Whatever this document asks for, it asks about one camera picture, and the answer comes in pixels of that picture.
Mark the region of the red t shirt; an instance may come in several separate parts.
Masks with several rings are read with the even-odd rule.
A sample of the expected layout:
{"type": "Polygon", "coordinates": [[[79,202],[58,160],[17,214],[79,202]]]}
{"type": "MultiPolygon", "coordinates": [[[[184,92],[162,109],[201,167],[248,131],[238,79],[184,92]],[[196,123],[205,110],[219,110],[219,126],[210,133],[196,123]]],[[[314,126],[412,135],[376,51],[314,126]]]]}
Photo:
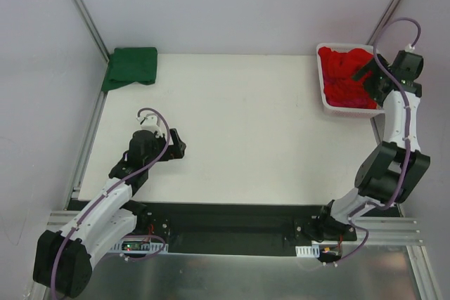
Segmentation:
{"type": "Polygon", "coordinates": [[[323,92],[329,105],[365,110],[377,108],[377,103],[363,87],[363,81],[370,73],[358,81],[352,79],[372,59],[371,53],[361,48],[338,52],[324,46],[318,55],[323,72],[323,92]]]}

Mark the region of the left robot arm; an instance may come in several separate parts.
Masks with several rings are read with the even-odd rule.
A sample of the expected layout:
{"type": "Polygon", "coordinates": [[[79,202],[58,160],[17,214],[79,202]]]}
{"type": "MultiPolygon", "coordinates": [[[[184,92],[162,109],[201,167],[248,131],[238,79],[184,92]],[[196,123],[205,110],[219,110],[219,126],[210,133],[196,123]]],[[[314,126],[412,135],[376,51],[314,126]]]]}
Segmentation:
{"type": "Polygon", "coordinates": [[[133,133],[105,185],[71,221],[57,231],[45,230],[37,241],[32,279],[54,292],[75,298],[88,285],[94,268],[114,244],[149,227],[148,211],[133,196],[158,162],[182,159],[186,144],[176,129],[133,133]]]}

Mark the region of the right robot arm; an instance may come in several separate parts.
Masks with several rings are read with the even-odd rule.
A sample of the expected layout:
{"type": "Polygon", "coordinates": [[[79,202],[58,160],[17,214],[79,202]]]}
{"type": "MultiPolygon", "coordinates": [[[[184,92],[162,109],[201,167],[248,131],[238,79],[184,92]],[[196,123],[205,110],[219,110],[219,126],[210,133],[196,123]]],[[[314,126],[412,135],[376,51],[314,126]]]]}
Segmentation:
{"type": "Polygon", "coordinates": [[[380,54],[352,77],[385,114],[383,139],[361,164],[354,188],[321,208],[319,216],[302,226],[310,240],[340,240],[354,235],[352,221],[373,209],[386,210],[403,203],[430,166],[416,135],[416,116],[422,98],[417,78],[424,59],[411,47],[398,52],[393,63],[380,54]]]}

